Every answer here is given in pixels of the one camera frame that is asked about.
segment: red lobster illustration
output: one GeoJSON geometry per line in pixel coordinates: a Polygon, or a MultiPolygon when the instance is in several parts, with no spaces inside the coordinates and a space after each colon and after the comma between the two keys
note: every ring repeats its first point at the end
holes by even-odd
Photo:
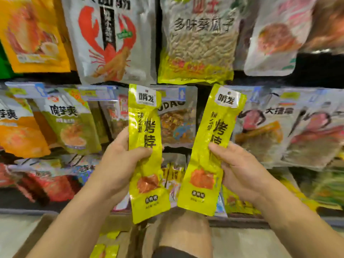
{"type": "Polygon", "coordinates": [[[93,7],[85,6],[81,9],[79,15],[79,27],[81,30],[81,34],[84,39],[88,42],[88,44],[94,49],[88,50],[90,52],[90,57],[94,59],[92,63],[99,63],[97,70],[93,73],[93,77],[99,77],[107,73],[105,77],[105,81],[107,80],[114,80],[120,81],[123,78],[125,71],[125,67],[127,60],[131,53],[131,49],[133,48],[136,42],[136,29],[135,25],[132,21],[123,15],[123,19],[127,25],[127,29],[125,29],[122,20],[118,16],[118,22],[120,26],[120,30],[126,30],[127,32],[131,32],[132,36],[123,39],[123,47],[116,51],[115,48],[111,43],[105,47],[105,49],[101,48],[96,41],[96,38],[99,34],[99,22],[98,20],[95,21],[94,25],[92,24],[92,13],[94,11],[93,7]]]}

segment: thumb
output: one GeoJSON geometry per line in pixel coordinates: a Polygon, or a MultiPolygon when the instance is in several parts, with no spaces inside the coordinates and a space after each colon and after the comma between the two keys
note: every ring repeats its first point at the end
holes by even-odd
{"type": "Polygon", "coordinates": [[[208,145],[213,154],[230,165],[239,165],[241,163],[242,153],[245,151],[242,147],[233,142],[229,142],[227,148],[210,142],[208,145]]]}
{"type": "Polygon", "coordinates": [[[137,147],[135,149],[129,150],[128,153],[131,159],[135,162],[149,157],[152,154],[153,150],[150,147],[137,147]]]}

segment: white snack bag with lobster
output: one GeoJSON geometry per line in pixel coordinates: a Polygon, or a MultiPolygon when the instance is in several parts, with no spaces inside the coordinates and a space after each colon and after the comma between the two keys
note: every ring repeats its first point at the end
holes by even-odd
{"type": "Polygon", "coordinates": [[[155,0],[62,0],[82,84],[156,83],[155,0]]]}
{"type": "Polygon", "coordinates": [[[316,0],[261,0],[244,72],[286,76],[295,69],[298,49],[312,26],[316,0]]]}

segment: price tag holder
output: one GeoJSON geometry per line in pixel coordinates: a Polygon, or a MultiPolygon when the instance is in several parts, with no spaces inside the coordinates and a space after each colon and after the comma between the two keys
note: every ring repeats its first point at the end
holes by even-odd
{"type": "Polygon", "coordinates": [[[118,87],[110,85],[81,85],[78,86],[81,97],[86,101],[118,100],[118,87]]]}
{"type": "Polygon", "coordinates": [[[161,92],[161,101],[186,101],[186,86],[151,85],[152,89],[161,92]]]}
{"type": "Polygon", "coordinates": [[[20,99],[41,99],[48,97],[43,82],[5,82],[10,92],[20,99]]]}

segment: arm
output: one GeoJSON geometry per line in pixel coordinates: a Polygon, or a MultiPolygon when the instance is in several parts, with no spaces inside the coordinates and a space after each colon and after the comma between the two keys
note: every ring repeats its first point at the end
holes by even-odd
{"type": "Polygon", "coordinates": [[[294,258],[344,257],[344,239],[242,147],[209,144],[224,162],[223,184],[263,214],[294,258]]]}
{"type": "Polygon", "coordinates": [[[58,215],[27,258],[88,258],[112,208],[128,193],[137,161],[151,150],[128,151],[128,129],[106,149],[86,185],[58,215]]]}

